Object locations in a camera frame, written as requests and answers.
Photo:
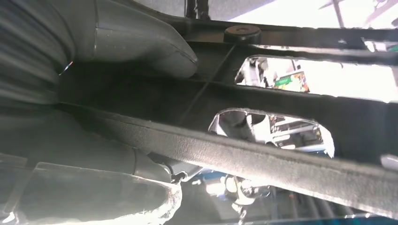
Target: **green sign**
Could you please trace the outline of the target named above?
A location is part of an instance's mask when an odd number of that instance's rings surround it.
[[[275,81],[275,86],[282,86],[290,82],[291,82],[291,76],[282,77],[281,79]]]

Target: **metal frame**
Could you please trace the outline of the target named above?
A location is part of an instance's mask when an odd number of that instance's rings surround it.
[[[148,68],[135,67],[133,75],[123,76],[103,92],[85,97],[88,101],[80,105],[62,104],[60,109],[73,114],[86,129],[146,152],[267,180],[276,187],[398,219],[398,173],[379,166],[382,154],[398,155],[397,104],[233,84],[244,59],[256,54],[398,65],[398,54],[369,52],[363,43],[363,40],[398,41],[398,30],[257,25],[261,29],[261,41],[257,43],[260,45],[351,51],[341,54],[329,50],[325,53],[270,50],[225,43],[225,29],[237,23],[177,18],[137,7],[171,24],[183,35],[199,58],[197,73],[188,80],[153,79],[145,76]],[[81,77],[82,67],[87,66],[73,64],[63,76],[69,73]],[[89,68],[92,74],[103,73],[99,64]],[[117,73],[132,73],[128,66],[123,68]],[[214,116],[227,108],[314,119],[332,133],[338,159],[206,133]]]

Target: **gray leather seat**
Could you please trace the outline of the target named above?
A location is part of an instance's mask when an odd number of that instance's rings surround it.
[[[59,74],[71,61],[134,61],[169,76],[192,76],[197,58],[170,25],[111,0],[7,0],[0,1],[0,33],[0,153],[26,158],[28,167],[48,162],[170,181],[146,155],[89,134],[52,108]],[[51,211],[53,203],[37,195],[24,195],[23,207],[34,209],[35,201]]]

